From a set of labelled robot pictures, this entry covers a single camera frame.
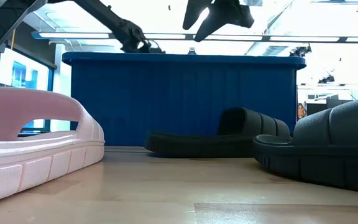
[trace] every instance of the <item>ceiling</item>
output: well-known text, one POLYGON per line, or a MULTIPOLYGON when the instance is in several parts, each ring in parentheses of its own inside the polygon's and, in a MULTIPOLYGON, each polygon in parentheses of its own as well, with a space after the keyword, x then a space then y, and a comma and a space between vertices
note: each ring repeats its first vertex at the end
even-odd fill
MULTIPOLYGON (((358 35, 358 1, 355 4, 311 3, 322 0, 263 0, 263 6, 251 7, 255 24, 251 29, 226 25, 215 34, 274 35, 358 35)), ((187 0, 101 0, 120 17, 140 26, 145 33, 196 33, 202 20, 190 30, 181 28, 187 0)), ((110 32, 73 1, 47 4, 29 14, 24 22, 41 32, 110 32)), ((159 40, 168 53, 185 54, 196 47, 200 54, 280 55, 290 44, 252 42, 213 42, 159 40)), ((69 50, 118 51, 116 40, 66 40, 69 50)))

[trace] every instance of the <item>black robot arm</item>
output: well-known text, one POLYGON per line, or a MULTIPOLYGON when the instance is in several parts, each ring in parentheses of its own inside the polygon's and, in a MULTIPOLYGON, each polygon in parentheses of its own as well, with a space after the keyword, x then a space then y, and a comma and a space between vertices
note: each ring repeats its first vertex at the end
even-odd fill
MULTIPOLYGON (((36 11, 47 3, 59 3, 66 0, 7 0, 0 7, 0 45, 4 43, 13 30, 23 21, 26 15, 36 11)), ((125 20, 112 12, 99 0, 73 0, 85 11, 111 30, 122 44, 126 53, 164 53, 153 49, 145 38, 142 29, 131 21, 125 20)))

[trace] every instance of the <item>blue plastic container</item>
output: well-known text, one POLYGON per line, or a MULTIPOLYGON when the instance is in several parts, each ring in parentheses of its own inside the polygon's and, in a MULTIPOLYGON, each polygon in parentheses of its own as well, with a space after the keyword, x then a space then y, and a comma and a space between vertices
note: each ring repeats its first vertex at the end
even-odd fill
POLYGON ((68 52, 71 96, 108 146, 143 146, 149 131, 214 135, 223 110, 243 106, 293 130, 299 57, 68 52))

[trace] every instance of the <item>black slipper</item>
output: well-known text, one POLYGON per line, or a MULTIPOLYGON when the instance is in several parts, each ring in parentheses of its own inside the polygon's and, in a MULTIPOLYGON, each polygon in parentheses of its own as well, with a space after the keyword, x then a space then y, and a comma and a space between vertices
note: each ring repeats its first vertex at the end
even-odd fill
POLYGON ((358 100, 300 119, 292 140, 260 135, 254 144, 272 172, 358 191, 358 100))
POLYGON ((233 108, 222 113, 217 136, 150 133, 145 148, 168 157, 252 157, 252 140, 258 134, 290 138, 283 121, 245 108, 233 108))

